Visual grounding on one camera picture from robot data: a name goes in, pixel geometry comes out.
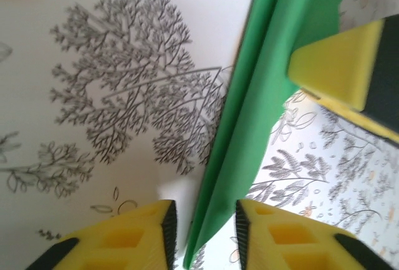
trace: yellow foam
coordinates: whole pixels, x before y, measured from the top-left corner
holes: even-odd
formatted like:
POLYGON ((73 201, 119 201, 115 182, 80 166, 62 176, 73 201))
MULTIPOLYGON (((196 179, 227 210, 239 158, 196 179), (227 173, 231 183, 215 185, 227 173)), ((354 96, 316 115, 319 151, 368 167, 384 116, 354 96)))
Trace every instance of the yellow foam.
POLYGON ((297 49, 291 56, 289 78, 317 96, 362 111, 384 22, 374 21, 297 49))
POLYGON ((349 232, 253 200, 240 200, 249 228, 247 270, 364 269, 334 234, 349 232))
POLYGON ((55 270, 167 270, 161 224, 171 205, 160 200, 63 239, 79 243, 55 270))

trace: yellow foam block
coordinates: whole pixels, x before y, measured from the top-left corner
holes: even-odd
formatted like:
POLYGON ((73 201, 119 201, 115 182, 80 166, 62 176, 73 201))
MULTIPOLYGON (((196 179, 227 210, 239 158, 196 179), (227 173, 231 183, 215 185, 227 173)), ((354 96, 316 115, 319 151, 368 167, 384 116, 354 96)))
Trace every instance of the yellow foam block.
POLYGON ((64 237, 79 243, 54 269, 167 270, 161 224, 171 203, 160 200, 64 237))
POLYGON ((288 76, 320 97, 362 111, 384 20, 374 21, 297 49, 288 76))
MULTIPOLYGON (((250 222, 246 270, 362 270, 334 238, 349 232, 253 200, 239 201, 250 222)), ((245 228, 236 220, 237 236, 245 228)))

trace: black edge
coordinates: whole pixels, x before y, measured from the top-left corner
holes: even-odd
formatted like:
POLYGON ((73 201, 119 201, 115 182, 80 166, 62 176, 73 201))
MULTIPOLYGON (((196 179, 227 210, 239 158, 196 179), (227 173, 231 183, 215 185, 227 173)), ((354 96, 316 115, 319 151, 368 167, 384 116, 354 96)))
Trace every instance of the black edge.
POLYGON ((77 243, 79 243, 78 238, 70 238, 51 246, 44 254, 26 268, 26 270, 54 269, 77 243))
POLYGON ((177 213, 176 202, 174 200, 171 201, 161 226, 163 233, 163 245, 165 247, 166 265, 168 266, 168 270, 173 270, 177 235, 177 213))
POLYGON ((382 258, 377 256, 374 251, 358 239, 347 236, 346 234, 335 234, 334 238, 366 270, 394 270, 382 258))

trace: branch drawing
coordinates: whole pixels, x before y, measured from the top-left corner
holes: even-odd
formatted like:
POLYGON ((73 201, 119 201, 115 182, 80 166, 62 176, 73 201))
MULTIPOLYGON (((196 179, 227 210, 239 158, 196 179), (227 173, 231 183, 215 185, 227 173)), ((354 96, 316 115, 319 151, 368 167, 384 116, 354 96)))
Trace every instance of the branch drawing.
MULTIPOLYGON (((119 199, 119 188, 115 187, 112 194, 112 200, 117 202, 119 199)), ((134 210, 138 207, 138 203, 135 200, 125 200, 120 203, 116 208, 110 205, 92 205, 90 209, 100 214, 110 214, 111 217, 120 215, 124 212, 134 210)))
MULTIPOLYGON (((0 139, 2 162, 6 163, 4 149, 15 150, 20 143, 9 143, 11 133, 0 139)), ((92 176, 94 157, 90 153, 79 154, 74 143, 56 145, 55 142, 41 144, 38 151, 38 162, 26 166, 10 166, 0 168, 0 173, 7 173, 7 187, 12 193, 25 193, 29 187, 36 187, 39 192, 53 191, 56 197, 66 197, 75 192, 79 185, 92 176)))
POLYGON ((278 138, 285 142, 291 136, 293 129, 302 130, 312 124, 317 115, 315 112, 309 112, 299 116, 298 108, 292 107, 292 104, 299 103, 305 98, 306 95, 298 91, 285 102, 285 111, 276 123, 275 129, 271 132, 271 144, 275 144, 278 138))
POLYGON ((276 207, 279 208, 290 203, 296 206, 308 197, 310 184, 328 183, 326 174, 331 170, 331 166, 322 157, 317 158, 314 155, 306 154, 305 160, 299 162, 285 150, 277 152, 282 155, 282 158, 274 156, 271 159, 273 164, 262 167, 263 170, 269 170, 269 176, 275 179, 253 184, 247 198, 260 202, 276 201, 278 202, 276 207), (301 175, 303 170, 307 170, 307 176, 301 175), (275 190, 276 183, 282 181, 286 181, 289 185, 275 190))
POLYGON ((11 56, 11 54, 12 48, 3 42, 0 42, 0 63, 5 61, 9 56, 11 56))
POLYGON ((376 210, 371 209, 370 200, 367 198, 364 191, 359 191, 357 198, 357 206, 351 207, 349 199, 340 199, 340 221, 336 222, 334 226, 340 226, 343 229, 350 229, 354 224, 357 226, 354 229, 356 235, 359 235, 362 228, 368 223, 373 216, 378 215, 380 219, 382 216, 376 210))
POLYGON ((49 230, 45 231, 44 229, 40 229, 36 233, 47 241, 52 241, 54 239, 60 240, 60 238, 62 237, 60 233, 54 234, 51 231, 49 230))
POLYGON ((341 119, 327 109, 322 109, 328 124, 323 125, 320 135, 324 142, 324 149, 330 148, 341 135, 344 136, 344 151, 337 164, 338 172, 335 175, 337 183, 329 190, 331 201, 345 192, 349 184, 360 178, 366 172, 375 152, 382 152, 380 140, 373 135, 368 136, 362 129, 354 133, 341 124, 341 119))
POLYGON ((6 152, 16 150, 21 147, 20 143, 11 143, 10 139, 18 136, 19 132, 8 133, 5 136, 0 136, 0 163, 7 163, 6 152))
POLYGON ((51 34, 80 59, 72 72, 61 65, 52 71, 66 85, 50 93, 63 106, 56 123, 85 126, 104 163, 152 128, 158 163, 177 165, 182 175, 206 164, 230 67, 195 69, 177 7, 170 0, 100 0, 94 12, 76 4, 67 13, 51 34))

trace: fern drawing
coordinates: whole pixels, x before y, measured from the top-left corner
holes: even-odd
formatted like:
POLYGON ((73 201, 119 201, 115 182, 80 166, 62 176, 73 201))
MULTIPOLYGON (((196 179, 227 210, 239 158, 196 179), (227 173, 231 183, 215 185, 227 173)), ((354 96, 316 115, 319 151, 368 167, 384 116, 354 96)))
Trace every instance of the fern drawing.
MULTIPOLYGON (((5 152, 18 149, 20 143, 11 143, 17 136, 13 132, 0 138, 0 159, 7 163, 5 152)), ((24 166, 4 166, 0 173, 7 173, 7 187, 12 193, 25 193, 28 188, 39 192, 53 191, 56 197, 67 197, 75 192, 79 185, 92 176, 94 158, 90 153, 79 153, 73 144, 56 145, 55 142, 41 144, 37 152, 38 161, 24 166)))
POLYGON ((229 68, 195 68, 178 8, 170 0, 100 0, 93 11, 76 4, 67 13, 51 34, 80 59, 72 70, 52 70, 65 85, 51 90, 51 100, 62 104, 56 122, 84 126, 104 163, 152 128, 157 162, 182 175, 206 164, 229 68))
POLYGON ((293 206, 301 203, 309 195, 309 185, 315 182, 328 183, 326 174, 331 166, 322 157, 311 154, 305 155, 305 160, 299 162, 293 155, 285 150, 277 151, 282 158, 272 157, 273 164, 262 167, 269 171, 273 180, 255 183, 249 189, 247 198, 265 202, 276 202, 275 206, 282 208, 288 204, 293 206), (275 190, 277 184, 286 181, 289 183, 283 189, 275 190))
POLYGON ((351 229, 356 235, 360 234, 363 227, 368 223, 375 215, 382 219, 381 214, 373 210, 371 200, 368 198, 365 191, 359 191, 357 204, 351 206, 349 199, 340 199, 340 214, 341 219, 335 226, 340 226, 343 229, 351 229))

